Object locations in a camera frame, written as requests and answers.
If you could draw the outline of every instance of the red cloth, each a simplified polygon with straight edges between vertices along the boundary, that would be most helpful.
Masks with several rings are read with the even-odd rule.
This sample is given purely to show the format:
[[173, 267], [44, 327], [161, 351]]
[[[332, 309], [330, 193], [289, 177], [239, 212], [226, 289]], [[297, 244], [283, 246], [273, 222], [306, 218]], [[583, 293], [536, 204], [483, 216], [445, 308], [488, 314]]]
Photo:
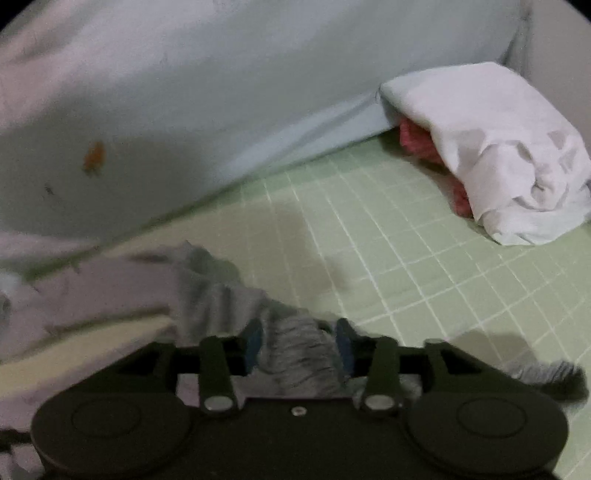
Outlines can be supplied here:
[[[400, 145], [407, 153], [415, 157], [445, 166], [429, 131], [406, 117], [403, 117], [400, 122]], [[473, 218], [472, 208], [464, 185], [451, 172], [449, 179], [453, 192], [454, 211], [461, 217]]]

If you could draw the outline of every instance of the orange stain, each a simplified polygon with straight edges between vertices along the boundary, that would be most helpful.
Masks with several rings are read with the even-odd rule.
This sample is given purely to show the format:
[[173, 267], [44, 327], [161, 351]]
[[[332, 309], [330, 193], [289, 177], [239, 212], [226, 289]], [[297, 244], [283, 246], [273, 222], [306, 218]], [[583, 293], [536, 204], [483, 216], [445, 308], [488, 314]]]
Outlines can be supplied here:
[[84, 165], [82, 170], [88, 176], [99, 175], [100, 170], [105, 164], [105, 145], [103, 142], [95, 142], [86, 156], [84, 157]]

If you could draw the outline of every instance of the gray towel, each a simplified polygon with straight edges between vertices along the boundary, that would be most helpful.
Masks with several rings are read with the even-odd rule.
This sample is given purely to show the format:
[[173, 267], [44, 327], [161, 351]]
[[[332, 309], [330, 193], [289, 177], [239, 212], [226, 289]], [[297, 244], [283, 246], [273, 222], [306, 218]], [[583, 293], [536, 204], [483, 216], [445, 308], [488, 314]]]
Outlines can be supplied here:
[[[107, 319], [167, 312], [174, 322], [171, 329], [138, 338], [92, 364], [81, 365], [67, 378], [51, 379], [51, 384], [17, 397], [0, 398], [0, 429], [27, 431], [46, 399], [151, 341], [195, 345], [208, 335], [238, 333], [253, 318], [263, 323], [264, 344], [255, 372], [233, 379], [239, 398], [355, 398], [363, 389], [363, 379], [344, 377], [333, 338], [318, 328], [309, 313], [244, 287], [233, 265], [189, 244], [130, 258], [88, 260], [21, 287], [10, 298], [7, 312], [0, 332], [2, 360]], [[561, 398], [585, 386], [582, 371], [570, 364], [521, 365], [521, 370], [509, 373], [550, 393], [550, 386], [560, 385], [556, 391]], [[402, 384], [409, 398], [420, 395], [416, 377], [405, 376]], [[182, 375], [177, 395], [195, 405], [196, 390], [196, 376]], [[31, 446], [16, 448], [12, 455], [0, 453], [2, 479], [35, 478], [40, 471]]]

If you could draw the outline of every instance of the bed sheet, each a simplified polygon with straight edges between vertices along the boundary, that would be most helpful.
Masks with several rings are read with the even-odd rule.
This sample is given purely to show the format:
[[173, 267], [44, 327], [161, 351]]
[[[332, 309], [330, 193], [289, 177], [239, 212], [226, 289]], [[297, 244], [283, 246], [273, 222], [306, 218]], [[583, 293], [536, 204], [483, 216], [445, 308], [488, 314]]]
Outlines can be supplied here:
[[0, 34], [0, 229], [109, 239], [384, 131], [381, 83], [504, 59], [519, 3], [38, 0]]

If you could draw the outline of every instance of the white cloth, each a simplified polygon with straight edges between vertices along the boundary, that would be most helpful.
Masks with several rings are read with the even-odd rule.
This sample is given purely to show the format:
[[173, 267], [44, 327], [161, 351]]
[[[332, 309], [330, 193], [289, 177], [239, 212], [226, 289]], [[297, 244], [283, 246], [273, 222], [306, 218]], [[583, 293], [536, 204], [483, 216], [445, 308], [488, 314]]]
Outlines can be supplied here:
[[496, 63], [424, 70], [381, 92], [431, 131], [474, 218], [500, 244], [544, 244], [591, 216], [583, 139], [512, 70]]

